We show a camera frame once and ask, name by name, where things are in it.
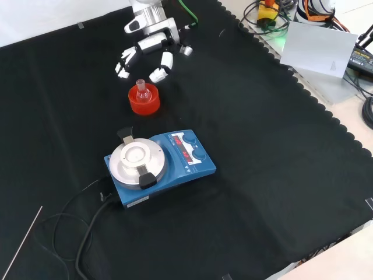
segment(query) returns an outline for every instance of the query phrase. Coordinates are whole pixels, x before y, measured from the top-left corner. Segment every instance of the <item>white label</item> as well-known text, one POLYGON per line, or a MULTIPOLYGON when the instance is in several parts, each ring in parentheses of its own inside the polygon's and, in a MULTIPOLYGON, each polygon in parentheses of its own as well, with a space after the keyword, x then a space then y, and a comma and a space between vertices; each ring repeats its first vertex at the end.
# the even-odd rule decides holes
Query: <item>white label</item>
POLYGON ((146 197, 143 197, 143 198, 140 198, 139 200, 136 200, 134 202, 131 202, 130 204, 127 204, 127 208, 131 207, 131 206, 134 206, 136 204, 139 204, 140 202, 143 202, 145 200, 148 200, 149 199, 149 196, 146 196, 146 197))

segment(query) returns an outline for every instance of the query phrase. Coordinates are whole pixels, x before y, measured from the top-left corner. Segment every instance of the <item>electronic equipment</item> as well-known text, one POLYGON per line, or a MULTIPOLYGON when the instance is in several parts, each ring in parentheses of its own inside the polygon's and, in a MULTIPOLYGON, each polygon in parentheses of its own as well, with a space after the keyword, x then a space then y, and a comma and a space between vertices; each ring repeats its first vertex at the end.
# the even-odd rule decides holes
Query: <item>electronic equipment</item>
POLYGON ((118 136, 123 143, 104 160, 126 208, 216 171, 192 130, 134 139, 124 128, 118 136))
POLYGON ((347 67, 362 75, 373 77, 373 55, 355 47, 347 67))

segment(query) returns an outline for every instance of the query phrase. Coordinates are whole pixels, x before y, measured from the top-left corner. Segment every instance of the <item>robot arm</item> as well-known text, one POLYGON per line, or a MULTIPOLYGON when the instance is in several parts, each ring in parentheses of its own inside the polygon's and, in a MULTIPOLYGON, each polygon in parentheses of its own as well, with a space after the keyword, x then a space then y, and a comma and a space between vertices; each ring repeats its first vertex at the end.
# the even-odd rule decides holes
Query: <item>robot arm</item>
POLYGON ((298 0, 296 20, 302 23, 323 26, 334 15, 335 1, 298 0))
MULTIPOLYGON (((120 78, 128 78, 130 68, 142 56, 153 51, 168 48, 171 45, 180 45, 180 52, 189 56, 193 49, 181 44, 179 30, 173 18, 167 18, 161 0, 131 0, 135 18, 125 27, 125 33, 142 30, 145 39, 137 42, 134 47, 122 53, 121 61, 115 67, 120 78)), ((161 66, 149 78, 157 83, 166 78, 173 66, 173 54, 165 51, 162 56, 161 66)))

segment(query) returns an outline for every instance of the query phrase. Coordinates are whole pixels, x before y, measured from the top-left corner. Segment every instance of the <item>green cable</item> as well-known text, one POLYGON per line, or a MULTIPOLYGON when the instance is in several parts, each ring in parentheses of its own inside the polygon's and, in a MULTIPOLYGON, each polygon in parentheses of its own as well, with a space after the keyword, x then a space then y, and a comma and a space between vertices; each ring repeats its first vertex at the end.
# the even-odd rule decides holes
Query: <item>green cable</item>
POLYGON ((179 3, 188 12, 188 14, 190 14, 192 16, 192 18, 194 18, 195 22, 193 22, 191 24, 191 26, 197 25, 198 24, 198 18, 196 17, 196 15, 191 10, 189 10, 189 8, 187 6, 185 6, 185 4, 182 0, 179 0, 179 3))

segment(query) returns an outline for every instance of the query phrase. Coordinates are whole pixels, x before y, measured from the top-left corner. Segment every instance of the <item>red led display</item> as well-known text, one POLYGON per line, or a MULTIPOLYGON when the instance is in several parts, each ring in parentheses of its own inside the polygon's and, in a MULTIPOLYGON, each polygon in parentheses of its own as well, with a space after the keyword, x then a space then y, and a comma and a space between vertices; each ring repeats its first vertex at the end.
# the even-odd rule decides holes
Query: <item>red led display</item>
POLYGON ((179 136, 173 136, 174 137, 174 140, 175 140, 175 143, 176 145, 178 145, 182 155, 184 156, 185 160, 187 162, 193 162, 193 160, 191 159, 191 156, 189 155, 188 151, 186 150, 185 146, 182 144, 179 136))

